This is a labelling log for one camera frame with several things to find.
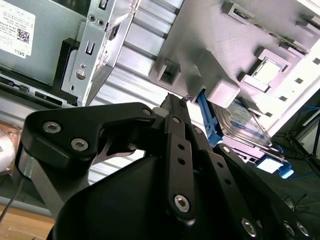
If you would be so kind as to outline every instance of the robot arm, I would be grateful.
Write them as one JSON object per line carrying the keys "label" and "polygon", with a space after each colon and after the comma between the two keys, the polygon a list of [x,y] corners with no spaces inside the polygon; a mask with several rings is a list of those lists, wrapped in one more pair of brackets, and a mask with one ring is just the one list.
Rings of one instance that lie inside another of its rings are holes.
{"label": "robot arm", "polygon": [[[303,221],[227,145],[212,149],[186,103],[32,113],[15,176],[34,186],[55,225],[48,240],[312,240]],[[92,164],[145,156],[89,186]]]}

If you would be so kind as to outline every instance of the qr code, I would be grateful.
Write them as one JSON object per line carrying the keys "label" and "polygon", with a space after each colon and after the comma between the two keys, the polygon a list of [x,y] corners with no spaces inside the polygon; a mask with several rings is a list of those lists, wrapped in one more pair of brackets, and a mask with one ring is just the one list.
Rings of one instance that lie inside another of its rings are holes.
{"label": "qr code", "polygon": [[29,36],[30,34],[28,32],[18,28],[18,36],[16,37],[16,39],[24,42],[25,44],[29,44]]}

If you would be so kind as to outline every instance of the barcode sticker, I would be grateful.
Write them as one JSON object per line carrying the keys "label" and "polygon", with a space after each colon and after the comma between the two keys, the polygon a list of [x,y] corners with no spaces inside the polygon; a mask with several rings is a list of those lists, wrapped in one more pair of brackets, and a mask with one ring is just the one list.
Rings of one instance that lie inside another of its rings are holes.
{"label": "barcode sticker", "polygon": [[36,16],[0,0],[0,49],[23,59],[31,56]]}

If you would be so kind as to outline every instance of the white sticker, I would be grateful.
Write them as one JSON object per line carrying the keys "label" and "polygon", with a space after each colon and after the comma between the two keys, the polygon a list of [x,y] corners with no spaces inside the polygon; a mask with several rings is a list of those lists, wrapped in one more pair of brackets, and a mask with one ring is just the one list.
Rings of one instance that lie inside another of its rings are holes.
{"label": "white sticker", "polygon": [[31,56],[36,16],[0,0],[0,49],[23,59]]}
{"label": "white sticker", "polygon": [[240,128],[262,139],[265,138],[264,132],[261,130],[254,117],[248,112],[245,107],[232,102],[226,110],[230,114],[230,116],[228,116],[229,121],[235,127]]}

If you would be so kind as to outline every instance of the screw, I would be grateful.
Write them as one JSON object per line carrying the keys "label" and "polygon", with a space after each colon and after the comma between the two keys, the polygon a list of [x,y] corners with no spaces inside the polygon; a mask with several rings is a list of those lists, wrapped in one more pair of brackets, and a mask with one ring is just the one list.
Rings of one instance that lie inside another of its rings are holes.
{"label": "screw", "polygon": [[145,108],[144,108],[142,111],[143,111],[145,114],[147,114],[147,115],[151,115],[151,112],[150,112],[148,109],[145,109]]}
{"label": "screw", "polygon": [[245,218],[242,218],[241,220],[241,223],[242,223],[242,227],[244,228],[244,230],[253,238],[255,238],[257,236],[257,231],[255,229],[255,227],[252,225],[252,223],[245,219]]}
{"label": "screw", "polygon": [[61,126],[54,121],[47,121],[43,124],[43,130],[50,134],[56,134],[61,131]]}
{"label": "screw", "polygon": [[287,231],[288,231],[292,236],[295,236],[295,235],[296,235],[295,231],[293,230],[293,228],[289,225],[289,223],[288,223],[287,221],[285,221],[283,225],[285,226],[285,228],[287,229]]}
{"label": "screw", "polygon": [[180,123],[180,120],[179,120],[178,118],[176,118],[175,116],[174,116],[172,119],[173,119],[173,121],[175,121],[177,124]]}
{"label": "screw", "polygon": [[95,20],[96,20],[95,16],[93,16],[93,15],[89,16],[89,21],[90,22],[94,22]]}
{"label": "screw", "polygon": [[300,232],[302,232],[305,236],[309,237],[309,233],[308,233],[307,229],[300,222],[297,221],[296,225],[297,225],[298,229],[300,230]]}
{"label": "screw", "polygon": [[201,133],[202,133],[201,129],[198,128],[198,127],[195,127],[194,130],[195,130],[198,134],[201,134]]}
{"label": "screw", "polygon": [[183,213],[189,212],[190,205],[188,200],[182,195],[176,195],[174,197],[174,203],[176,207]]}
{"label": "screw", "polygon": [[222,147],[222,149],[223,149],[227,154],[229,154],[229,153],[230,153],[229,148],[227,148],[226,146],[223,146],[223,147]]}
{"label": "screw", "polygon": [[82,152],[84,150],[88,149],[88,143],[86,140],[83,140],[81,138],[75,138],[71,141],[71,146],[74,150]]}

